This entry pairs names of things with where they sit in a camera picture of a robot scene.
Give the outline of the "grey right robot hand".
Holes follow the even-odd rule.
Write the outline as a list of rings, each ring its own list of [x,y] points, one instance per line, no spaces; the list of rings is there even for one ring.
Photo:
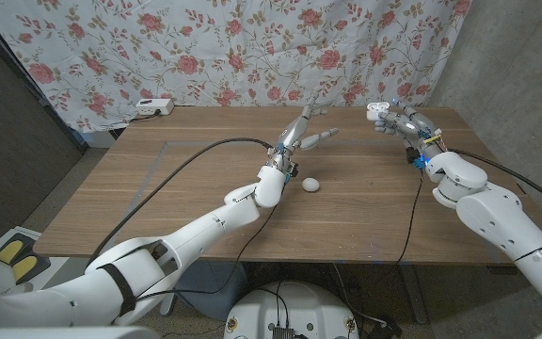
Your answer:
[[[439,143],[438,128],[412,106],[395,111],[387,102],[370,103],[367,119],[375,123],[376,132],[399,137],[407,149],[415,150],[424,159],[445,151]]]

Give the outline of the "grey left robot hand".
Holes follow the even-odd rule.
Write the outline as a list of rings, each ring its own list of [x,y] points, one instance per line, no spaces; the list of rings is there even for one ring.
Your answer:
[[[324,132],[304,137],[310,120],[315,116],[326,115],[327,113],[323,108],[314,108],[318,96],[319,93],[314,92],[302,108],[300,115],[280,133],[277,146],[269,150],[269,159],[265,163],[267,167],[279,170],[283,174],[288,174],[294,166],[291,156],[296,150],[311,150],[317,147],[322,141],[339,133],[338,128],[331,128]]]

